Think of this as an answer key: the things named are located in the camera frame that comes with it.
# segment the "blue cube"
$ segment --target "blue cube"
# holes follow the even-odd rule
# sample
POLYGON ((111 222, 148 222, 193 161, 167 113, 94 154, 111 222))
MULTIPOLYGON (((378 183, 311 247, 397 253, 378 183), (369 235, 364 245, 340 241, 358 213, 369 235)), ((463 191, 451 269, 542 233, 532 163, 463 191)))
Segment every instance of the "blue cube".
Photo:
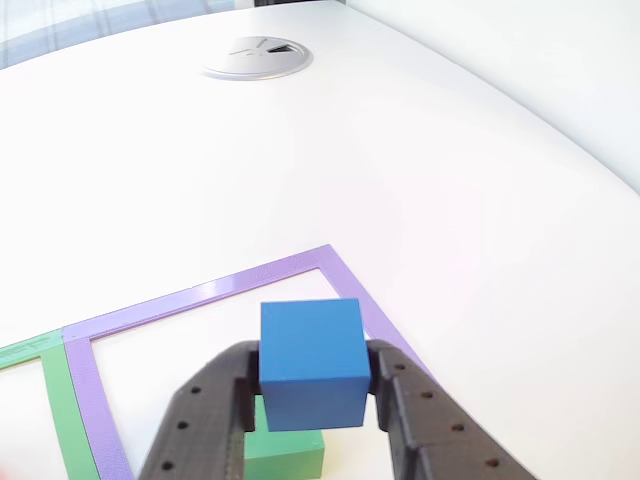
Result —
POLYGON ((357 299, 262 304, 269 430, 360 427, 371 382, 357 299))

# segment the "wooden block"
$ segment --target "wooden block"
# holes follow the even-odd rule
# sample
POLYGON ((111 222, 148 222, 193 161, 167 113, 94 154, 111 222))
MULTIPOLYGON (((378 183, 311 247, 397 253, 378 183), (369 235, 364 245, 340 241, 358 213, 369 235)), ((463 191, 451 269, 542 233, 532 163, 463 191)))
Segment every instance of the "wooden block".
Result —
POLYGON ((362 426, 370 381, 358 300, 262 304, 260 384, 272 432, 362 426))
POLYGON ((322 432, 269 432, 264 400, 256 397, 256 431, 245 435, 246 480, 320 478, 324 459, 322 432))

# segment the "floor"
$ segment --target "floor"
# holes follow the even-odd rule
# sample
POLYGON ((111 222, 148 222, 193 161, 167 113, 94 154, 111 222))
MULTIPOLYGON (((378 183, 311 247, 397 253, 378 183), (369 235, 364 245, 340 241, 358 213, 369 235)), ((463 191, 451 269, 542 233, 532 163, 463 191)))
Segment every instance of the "floor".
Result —
POLYGON ((107 35, 252 5, 252 0, 0 0, 0 69, 107 35))

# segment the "purple tape outline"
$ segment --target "purple tape outline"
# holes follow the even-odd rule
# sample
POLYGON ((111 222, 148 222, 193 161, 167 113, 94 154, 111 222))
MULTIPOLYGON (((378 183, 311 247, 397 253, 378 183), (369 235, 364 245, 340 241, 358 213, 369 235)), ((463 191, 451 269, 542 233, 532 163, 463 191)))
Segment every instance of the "purple tape outline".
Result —
POLYGON ((319 269, 342 298, 360 301, 364 328, 373 339, 402 349, 427 374, 418 355, 393 326, 331 245, 250 268, 62 329, 78 406, 101 480, 134 480, 100 380, 91 341, 175 315, 254 288, 319 269))

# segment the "white table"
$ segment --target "white table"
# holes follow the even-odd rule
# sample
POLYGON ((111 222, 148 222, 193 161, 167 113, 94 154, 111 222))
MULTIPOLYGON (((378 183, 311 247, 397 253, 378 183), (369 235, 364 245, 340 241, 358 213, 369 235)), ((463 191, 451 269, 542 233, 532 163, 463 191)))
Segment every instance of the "white table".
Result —
POLYGON ((0 91, 1 345, 330 243, 536 476, 636 478, 640 199, 463 69, 314 2, 79 45, 0 91), (244 35, 314 62, 197 73, 244 35))

